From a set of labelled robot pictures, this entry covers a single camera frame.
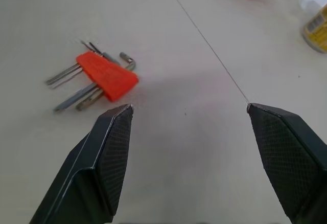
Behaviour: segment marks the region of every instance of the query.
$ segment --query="red object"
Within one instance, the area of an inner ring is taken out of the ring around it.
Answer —
[[[93,52],[86,52],[78,56],[76,61],[112,102],[129,92],[138,83],[135,73],[111,63]]]

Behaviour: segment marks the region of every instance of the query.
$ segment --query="hex key set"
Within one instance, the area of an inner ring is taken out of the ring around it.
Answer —
[[[81,43],[89,50],[88,53],[78,56],[78,63],[45,81],[45,83],[51,89],[56,89],[83,71],[94,82],[57,105],[54,111],[65,110],[82,98],[84,99],[76,105],[77,110],[87,109],[103,95],[106,95],[110,101],[115,101],[138,82],[137,76],[131,75],[136,63],[127,54],[120,53],[120,57],[128,63],[123,69],[117,60],[108,53],[101,52],[92,42],[87,44],[81,41]]]

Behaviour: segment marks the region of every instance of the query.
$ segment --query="textured rubber pad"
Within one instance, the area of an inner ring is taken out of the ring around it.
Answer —
[[[264,169],[292,223],[327,223],[327,146],[296,114],[250,103]]]
[[[112,102],[125,95],[138,83],[135,73],[111,63],[93,52],[86,52],[78,56],[76,61]]]

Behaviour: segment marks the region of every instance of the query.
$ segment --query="table surface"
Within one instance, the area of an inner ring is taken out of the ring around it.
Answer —
[[[269,2],[0,0],[1,222],[27,223],[96,118],[133,103],[114,223],[290,223],[246,102],[297,113],[327,141],[327,62],[301,39],[294,12]],[[132,56],[140,82],[117,103],[54,115],[90,84],[83,74],[44,84],[86,50],[80,40]]]

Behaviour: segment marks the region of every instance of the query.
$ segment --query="white table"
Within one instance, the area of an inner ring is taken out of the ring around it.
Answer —
[[[196,26],[177,0],[0,0],[1,222],[28,222],[96,118],[132,102],[114,223],[290,223],[241,91],[298,113],[327,141],[325,57],[264,4],[179,1]],[[43,83],[85,51],[80,39],[132,56],[140,83],[116,104],[103,98],[84,112],[54,115],[90,83],[83,74],[55,91]]]

